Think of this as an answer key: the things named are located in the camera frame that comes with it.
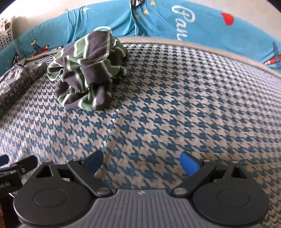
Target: blue and white houndstooth pattern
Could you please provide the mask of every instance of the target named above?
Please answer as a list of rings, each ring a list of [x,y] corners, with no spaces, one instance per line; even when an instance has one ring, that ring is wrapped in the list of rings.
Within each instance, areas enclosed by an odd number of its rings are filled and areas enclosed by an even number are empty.
[[[192,48],[125,46],[110,109],[67,110],[43,76],[0,119],[0,152],[65,163],[102,148],[97,176],[112,188],[173,188],[182,151],[239,160],[270,198],[265,225],[280,227],[281,79]]]

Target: screw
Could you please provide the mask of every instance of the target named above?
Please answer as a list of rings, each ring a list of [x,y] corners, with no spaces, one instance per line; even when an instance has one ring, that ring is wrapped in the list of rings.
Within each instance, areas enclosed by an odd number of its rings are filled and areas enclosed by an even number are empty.
[[[107,195],[108,193],[110,193],[110,189],[107,187],[99,188],[97,190],[97,194],[99,195]]]
[[[184,195],[187,193],[187,190],[185,188],[175,188],[174,193],[176,195]]]

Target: fabric fold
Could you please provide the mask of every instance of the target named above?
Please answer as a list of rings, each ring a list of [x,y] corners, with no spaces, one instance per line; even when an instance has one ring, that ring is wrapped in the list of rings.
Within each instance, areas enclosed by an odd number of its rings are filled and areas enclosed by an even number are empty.
[[[0,77],[0,117],[3,116],[29,86],[46,73],[47,64],[23,67],[15,64]]]
[[[112,101],[112,79],[126,75],[128,51],[108,31],[94,31],[62,49],[49,64],[48,78],[65,108],[101,110]]]

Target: green striped fabric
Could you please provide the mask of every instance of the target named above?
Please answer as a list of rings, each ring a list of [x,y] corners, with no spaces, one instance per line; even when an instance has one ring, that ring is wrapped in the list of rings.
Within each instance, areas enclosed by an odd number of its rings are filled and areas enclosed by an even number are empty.
[[[60,52],[47,68],[57,81],[55,95],[65,108],[100,110],[112,101],[112,79],[126,75],[128,52],[106,31],[95,31]]]

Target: white star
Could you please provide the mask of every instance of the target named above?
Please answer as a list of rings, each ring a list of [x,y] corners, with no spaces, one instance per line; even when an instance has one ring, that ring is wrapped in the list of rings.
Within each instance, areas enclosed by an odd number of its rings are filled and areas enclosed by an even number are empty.
[[[90,8],[88,8],[88,6],[86,6],[84,9],[82,9],[84,11],[84,13],[86,13],[87,10],[89,10]]]

